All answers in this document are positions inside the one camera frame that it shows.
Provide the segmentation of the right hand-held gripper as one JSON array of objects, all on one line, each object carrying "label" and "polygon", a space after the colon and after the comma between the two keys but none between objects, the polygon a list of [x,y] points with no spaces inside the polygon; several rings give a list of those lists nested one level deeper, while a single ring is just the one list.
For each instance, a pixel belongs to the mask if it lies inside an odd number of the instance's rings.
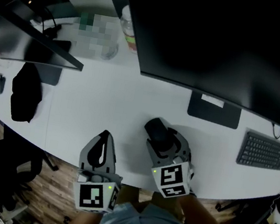
[{"label": "right hand-held gripper", "polygon": [[147,139],[146,144],[153,162],[152,175],[158,191],[164,198],[190,194],[194,176],[188,141],[177,131],[168,128],[171,140]]}]

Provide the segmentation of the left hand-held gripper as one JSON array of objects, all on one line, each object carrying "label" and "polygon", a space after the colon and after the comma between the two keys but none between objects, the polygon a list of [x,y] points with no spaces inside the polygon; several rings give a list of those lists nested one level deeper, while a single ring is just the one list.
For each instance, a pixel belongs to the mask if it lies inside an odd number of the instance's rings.
[{"label": "left hand-held gripper", "polygon": [[73,184],[77,209],[103,214],[114,210],[123,179],[114,174],[115,163],[114,139],[104,130],[81,150],[78,178]]}]

